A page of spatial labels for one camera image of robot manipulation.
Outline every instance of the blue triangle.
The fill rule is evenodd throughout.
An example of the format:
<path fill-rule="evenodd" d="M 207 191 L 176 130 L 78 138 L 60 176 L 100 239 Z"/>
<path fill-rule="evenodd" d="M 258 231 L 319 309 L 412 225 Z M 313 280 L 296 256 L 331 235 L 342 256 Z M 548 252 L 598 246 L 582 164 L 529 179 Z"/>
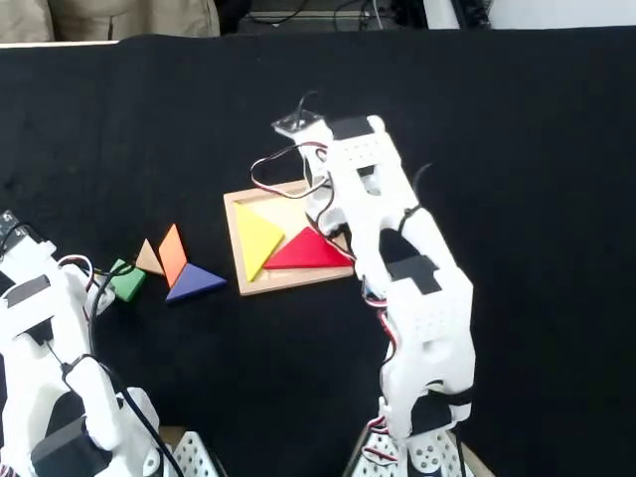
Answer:
<path fill-rule="evenodd" d="M 202 291 L 225 285 L 226 281 L 191 263 L 186 263 L 174 286 L 168 293 L 167 302 L 180 300 Z"/>

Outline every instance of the beige triangle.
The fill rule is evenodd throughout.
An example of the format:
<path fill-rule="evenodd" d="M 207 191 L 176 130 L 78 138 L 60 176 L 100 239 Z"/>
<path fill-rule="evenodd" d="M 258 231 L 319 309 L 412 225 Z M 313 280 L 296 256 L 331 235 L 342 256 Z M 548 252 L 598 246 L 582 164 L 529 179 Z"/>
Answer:
<path fill-rule="evenodd" d="M 161 263 L 159 263 L 159 259 L 152 249 L 152 246 L 150 246 L 148 239 L 146 239 L 141 246 L 141 250 L 139 250 L 135 266 L 141 270 L 149 271 L 150 273 L 156 273 L 158 275 L 164 274 L 163 268 L 161 268 Z"/>

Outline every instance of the red triangle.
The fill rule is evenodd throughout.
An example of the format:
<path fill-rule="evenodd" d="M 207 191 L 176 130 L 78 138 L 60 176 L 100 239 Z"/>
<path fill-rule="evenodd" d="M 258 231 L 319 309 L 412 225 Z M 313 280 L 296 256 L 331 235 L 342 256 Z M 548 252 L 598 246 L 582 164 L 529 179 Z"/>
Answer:
<path fill-rule="evenodd" d="M 307 227 L 274 254 L 263 268 L 275 270 L 330 266 L 351 266 L 351 260 L 329 245 L 313 229 Z"/>

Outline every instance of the yellow triangle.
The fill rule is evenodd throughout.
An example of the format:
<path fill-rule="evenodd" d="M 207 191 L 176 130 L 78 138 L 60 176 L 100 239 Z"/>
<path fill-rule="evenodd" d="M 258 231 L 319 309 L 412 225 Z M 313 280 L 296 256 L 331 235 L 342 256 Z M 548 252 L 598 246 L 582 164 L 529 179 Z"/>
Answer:
<path fill-rule="evenodd" d="M 238 236 L 247 281 L 252 281 L 285 233 L 246 206 L 235 203 Z"/>
<path fill-rule="evenodd" d="M 141 250 L 139 250 L 135 266 L 140 270 L 149 271 L 150 273 L 156 273 L 158 275 L 164 274 L 161 263 L 159 263 L 159 259 L 152 249 L 152 246 L 150 246 L 148 239 L 146 239 L 141 246 Z"/>

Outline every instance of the background wall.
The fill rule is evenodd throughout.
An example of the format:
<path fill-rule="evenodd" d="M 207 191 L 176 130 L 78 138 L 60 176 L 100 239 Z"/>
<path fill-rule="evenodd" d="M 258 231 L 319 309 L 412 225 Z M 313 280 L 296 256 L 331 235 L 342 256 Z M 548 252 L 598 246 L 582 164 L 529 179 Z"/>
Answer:
<path fill-rule="evenodd" d="M 636 0 L 493 0 L 494 28 L 636 25 Z"/>

